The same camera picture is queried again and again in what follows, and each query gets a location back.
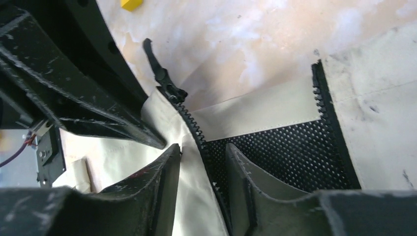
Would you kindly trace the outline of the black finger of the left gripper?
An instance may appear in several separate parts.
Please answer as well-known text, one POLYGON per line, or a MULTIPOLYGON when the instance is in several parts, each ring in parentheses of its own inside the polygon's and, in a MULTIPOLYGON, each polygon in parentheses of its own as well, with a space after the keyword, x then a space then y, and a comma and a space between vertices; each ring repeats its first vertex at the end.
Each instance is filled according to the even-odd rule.
POLYGON ((166 141, 141 117, 147 98, 97 1, 1 1, 1 129, 35 132, 47 122, 162 149, 166 141))

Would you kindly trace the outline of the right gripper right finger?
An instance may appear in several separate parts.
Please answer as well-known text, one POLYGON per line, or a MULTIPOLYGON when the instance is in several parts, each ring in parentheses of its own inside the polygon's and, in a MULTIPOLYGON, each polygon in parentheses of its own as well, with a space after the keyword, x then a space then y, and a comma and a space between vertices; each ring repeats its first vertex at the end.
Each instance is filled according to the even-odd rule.
POLYGON ((296 189, 227 144, 233 236, 414 236, 416 191, 296 189))

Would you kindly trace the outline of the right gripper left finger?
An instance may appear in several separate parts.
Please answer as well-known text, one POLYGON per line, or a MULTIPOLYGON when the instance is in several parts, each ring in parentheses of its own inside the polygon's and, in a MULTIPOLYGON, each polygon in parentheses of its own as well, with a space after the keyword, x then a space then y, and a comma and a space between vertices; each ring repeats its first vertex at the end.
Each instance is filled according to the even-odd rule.
POLYGON ((2 188, 3 236, 170 236, 181 152, 178 144, 99 193, 69 187, 2 188))

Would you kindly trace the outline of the black zipper pull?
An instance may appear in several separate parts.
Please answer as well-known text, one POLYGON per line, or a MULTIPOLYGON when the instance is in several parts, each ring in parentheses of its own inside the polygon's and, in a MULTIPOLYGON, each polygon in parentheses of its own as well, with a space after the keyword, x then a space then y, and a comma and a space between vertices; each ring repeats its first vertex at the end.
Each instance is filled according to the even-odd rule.
POLYGON ((149 38, 146 38, 143 41, 143 49, 148 58, 151 70, 154 73, 154 79, 159 83, 158 89, 174 104, 184 102, 188 93, 183 89, 178 88, 171 80, 168 70, 162 67, 154 55, 152 41, 149 38))

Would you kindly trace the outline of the cream zip-up jacket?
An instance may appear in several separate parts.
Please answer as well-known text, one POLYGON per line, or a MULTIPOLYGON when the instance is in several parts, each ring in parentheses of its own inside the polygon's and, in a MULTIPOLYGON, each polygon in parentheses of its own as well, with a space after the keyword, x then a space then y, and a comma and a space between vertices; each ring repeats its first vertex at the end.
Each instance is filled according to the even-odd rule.
MULTIPOLYGON (((190 114, 157 88, 144 115, 181 152, 171 236, 231 236, 227 144, 278 180, 319 190, 417 192, 417 24, 392 28, 311 66, 308 118, 294 88, 270 88, 190 114)), ((165 150, 116 152, 103 189, 165 150)), ((85 159, 58 180, 92 194, 85 159)))

